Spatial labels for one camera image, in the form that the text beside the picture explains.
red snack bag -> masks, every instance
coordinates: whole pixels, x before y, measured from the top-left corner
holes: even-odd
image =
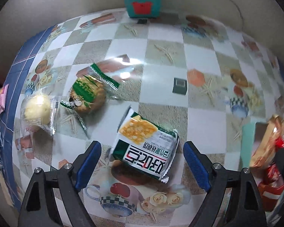
[[[276,151],[278,151],[279,148],[284,148],[284,140],[281,137],[276,139]]]
[[[269,185],[261,182],[258,189],[262,198],[263,208],[265,211],[272,211],[284,190],[284,181],[282,177]]]
[[[264,177],[264,183],[270,184],[279,179],[280,172],[278,168],[276,167],[276,164],[273,164],[269,166],[266,170],[265,177]]]

screw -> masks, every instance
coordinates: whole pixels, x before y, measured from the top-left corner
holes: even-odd
[[[41,170],[42,170],[42,169],[41,169],[40,167],[37,167],[37,168],[34,169],[34,172],[35,172],[36,174],[38,174],[38,173],[41,172]]]
[[[214,163],[214,168],[215,169],[217,169],[217,170],[219,170],[219,169],[221,169],[221,164],[220,163]]]
[[[68,169],[71,168],[71,166],[72,166],[71,163],[66,163],[66,164],[63,166],[63,168],[68,170]]]
[[[250,170],[248,168],[243,168],[244,173],[248,174],[250,173]]]

snack package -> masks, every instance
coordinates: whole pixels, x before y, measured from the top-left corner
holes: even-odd
[[[69,91],[69,102],[61,101],[60,104],[78,114],[78,121],[86,132],[87,128],[82,118],[101,108],[107,93],[117,90],[119,83],[105,75],[96,64],[80,70],[77,77]]]
[[[5,85],[0,90],[0,113],[2,113],[5,110],[7,92],[8,92],[8,84]]]
[[[284,191],[284,180],[282,176],[280,176],[278,180],[270,184],[260,182],[258,189],[261,195],[264,210],[273,211],[280,195]]]
[[[178,144],[176,130],[167,131],[129,108],[118,129],[112,155],[138,171],[166,183],[166,173]]]
[[[284,140],[281,137],[278,137],[276,139],[276,151],[280,148],[284,148]]]
[[[278,115],[273,115],[268,121],[264,137],[250,160],[250,167],[267,168],[275,156],[275,141],[284,136],[284,120]]]
[[[280,172],[276,167],[276,164],[272,164],[265,170],[264,183],[270,184],[277,181],[280,177]]]
[[[20,108],[22,128],[28,131],[42,128],[50,135],[54,135],[58,104],[58,97],[45,94],[45,89],[28,96]]]

small black square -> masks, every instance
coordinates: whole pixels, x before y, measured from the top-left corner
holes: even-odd
[[[186,95],[187,92],[187,80],[181,78],[173,79],[173,93]]]
[[[145,25],[145,24],[147,24],[147,19],[139,19],[137,24]]]

blue gripper pad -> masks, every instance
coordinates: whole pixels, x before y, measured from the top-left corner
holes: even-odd
[[[100,159],[100,156],[101,144],[97,142],[77,173],[77,182],[75,188],[78,190],[78,192],[87,186],[98,160]]]
[[[183,146],[183,155],[200,188],[208,192],[211,189],[208,172],[194,153],[189,143]]]

